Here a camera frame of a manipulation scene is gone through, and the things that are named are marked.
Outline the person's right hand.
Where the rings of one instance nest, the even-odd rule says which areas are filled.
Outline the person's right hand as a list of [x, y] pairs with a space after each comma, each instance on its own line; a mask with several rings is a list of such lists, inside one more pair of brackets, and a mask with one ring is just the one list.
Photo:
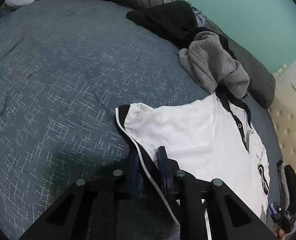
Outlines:
[[278, 224], [274, 224], [272, 232], [279, 240], [285, 240], [286, 239], [286, 233], [285, 231], [279, 226]]

